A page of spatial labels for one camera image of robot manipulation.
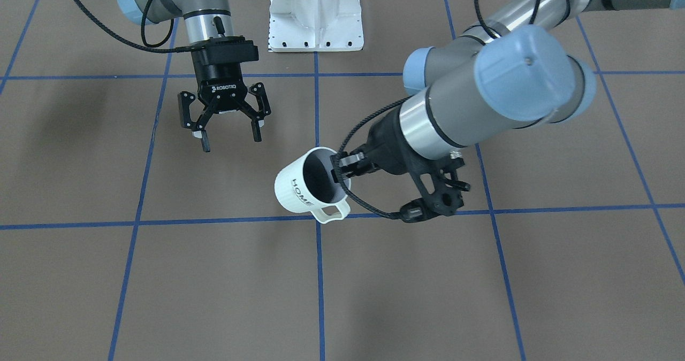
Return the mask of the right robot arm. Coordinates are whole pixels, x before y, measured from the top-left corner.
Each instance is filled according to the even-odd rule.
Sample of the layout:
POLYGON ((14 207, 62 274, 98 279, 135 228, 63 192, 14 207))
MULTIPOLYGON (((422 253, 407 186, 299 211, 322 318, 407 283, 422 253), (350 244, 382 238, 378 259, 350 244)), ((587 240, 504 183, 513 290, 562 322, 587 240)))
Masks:
POLYGON ((257 46, 233 33, 229 0, 117 0, 125 17, 135 24, 183 18, 195 69, 196 93, 178 95, 181 126, 209 151, 207 124, 214 114, 240 111, 250 118, 256 142, 260 127, 271 114, 263 83, 247 87, 241 63, 259 59, 257 46))

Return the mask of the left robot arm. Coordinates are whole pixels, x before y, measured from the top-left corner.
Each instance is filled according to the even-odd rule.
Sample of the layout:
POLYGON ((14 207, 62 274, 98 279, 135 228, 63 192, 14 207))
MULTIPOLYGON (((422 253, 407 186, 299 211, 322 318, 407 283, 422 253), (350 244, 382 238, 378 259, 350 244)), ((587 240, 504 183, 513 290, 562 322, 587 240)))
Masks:
POLYGON ((365 144, 332 156, 333 183, 376 171, 428 175, 435 191, 468 190, 459 153, 510 129, 561 123, 596 93, 589 66, 569 56, 550 30, 584 12, 683 8, 683 0, 512 0, 444 47, 406 60, 408 98, 387 107, 365 144))

